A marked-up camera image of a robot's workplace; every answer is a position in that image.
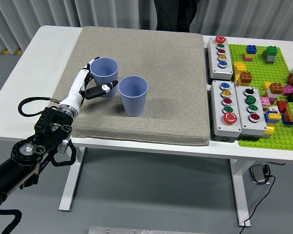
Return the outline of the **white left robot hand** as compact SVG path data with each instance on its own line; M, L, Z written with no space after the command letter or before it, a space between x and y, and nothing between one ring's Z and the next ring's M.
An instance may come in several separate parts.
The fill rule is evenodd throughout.
M76 76L68 97L58 110L76 117L84 99L110 98L116 94L119 65L112 58L94 58Z

